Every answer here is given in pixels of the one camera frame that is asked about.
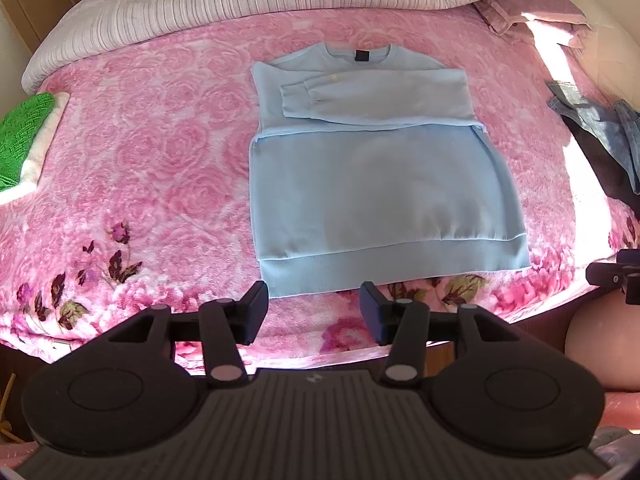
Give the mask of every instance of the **pink fabric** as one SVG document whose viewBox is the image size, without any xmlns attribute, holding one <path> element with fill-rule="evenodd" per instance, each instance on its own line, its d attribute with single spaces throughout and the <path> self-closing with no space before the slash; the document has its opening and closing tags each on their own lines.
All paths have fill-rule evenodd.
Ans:
<svg viewBox="0 0 640 480">
<path fill-rule="evenodd" d="M 526 217 L 532 269 L 431 278 L 381 289 L 437 310 L 479 303 L 507 320 L 580 296 L 584 267 L 635 245 L 629 209 L 608 201 L 562 121 L 529 45 L 509 46 L 471 6 L 305 10 L 177 32 L 75 62 L 44 89 L 71 99 L 38 190 L 0 208 L 0 338 L 45 360 L 154 303 L 174 312 L 239 297 L 259 279 L 248 207 L 257 129 L 250 67 L 318 41 L 389 43 L 464 68 L 479 119 L 504 155 Z M 583 94 L 599 94 L 577 65 Z M 310 367 L 383 356 L 356 291 L 273 300 L 257 366 Z M 202 369 L 197 344 L 177 362 Z"/>
<path fill-rule="evenodd" d="M 583 48 L 591 33 L 584 13 L 570 0 L 481 0 L 476 9 L 499 36 L 513 43 L 534 44 L 534 33 L 525 25 L 535 21 L 541 35 L 558 44 Z"/>
<path fill-rule="evenodd" d="M 601 426 L 619 426 L 640 430 L 640 394 L 607 392 Z"/>
<path fill-rule="evenodd" d="M 16 468 L 37 449 L 35 442 L 0 445 L 0 466 Z"/>
</svg>

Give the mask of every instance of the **sweatshirt sleeve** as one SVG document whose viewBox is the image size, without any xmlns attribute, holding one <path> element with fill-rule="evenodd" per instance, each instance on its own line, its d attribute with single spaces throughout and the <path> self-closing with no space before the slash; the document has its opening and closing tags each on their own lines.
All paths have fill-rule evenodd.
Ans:
<svg viewBox="0 0 640 480">
<path fill-rule="evenodd" d="M 354 70 L 280 87 L 285 117 L 363 126 L 476 124 L 463 70 Z"/>
</svg>

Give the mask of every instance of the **ribbed gray surface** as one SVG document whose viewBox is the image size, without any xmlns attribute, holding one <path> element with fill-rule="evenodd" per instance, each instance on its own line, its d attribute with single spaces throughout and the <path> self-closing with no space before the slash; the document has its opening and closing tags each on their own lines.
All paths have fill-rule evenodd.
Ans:
<svg viewBox="0 0 640 480">
<path fill-rule="evenodd" d="M 26 480 L 567 480 L 606 468 L 587 451 L 516 460 L 446 433 L 415 392 L 378 386 L 369 372 L 262 370 L 250 386 L 209 396 L 185 430 L 115 458 L 40 449 Z"/>
</svg>

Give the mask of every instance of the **bed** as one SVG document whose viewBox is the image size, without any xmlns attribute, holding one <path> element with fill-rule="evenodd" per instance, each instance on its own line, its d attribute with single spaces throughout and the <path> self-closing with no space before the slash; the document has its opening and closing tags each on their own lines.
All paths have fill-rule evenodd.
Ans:
<svg viewBox="0 0 640 480">
<path fill-rule="evenodd" d="M 152 304 L 194 311 L 258 280 L 250 67 L 319 41 L 402 44 L 463 68 L 520 194 L 530 269 L 381 285 L 388 297 L 435 310 L 473 302 L 512 322 L 587 293 L 587 264 L 635 247 L 640 226 L 605 197 L 546 106 L 550 73 L 540 53 L 492 34 L 472 1 L 81 2 L 23 78 L 28 91 L 65 91 L 70 100 L 38 190 L 0 207 L 2 343 L 51 362 Z M 582 94 L 602 98 L 570 57 L 560 62 Z M 357 291 L 346 291 L 272 300 L 241 355 L 255 370 L 387 351 L 367 333 Z M 181 344 L 176 361 L 201 372 L 200 346 Z"/>
</svg>

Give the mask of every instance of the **ribbed hem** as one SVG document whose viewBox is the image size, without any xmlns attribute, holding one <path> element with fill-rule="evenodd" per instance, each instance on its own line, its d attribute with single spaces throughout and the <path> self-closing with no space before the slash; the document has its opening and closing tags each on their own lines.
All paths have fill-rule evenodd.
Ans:
<svg viewBox="0 0 640 480">
<path fill-rule="evenodd" d="M 530 267 L 526 235 L 513 240 L 428 240 L 287 260 L 261 260 L 270 298 Z"/>
</svg>

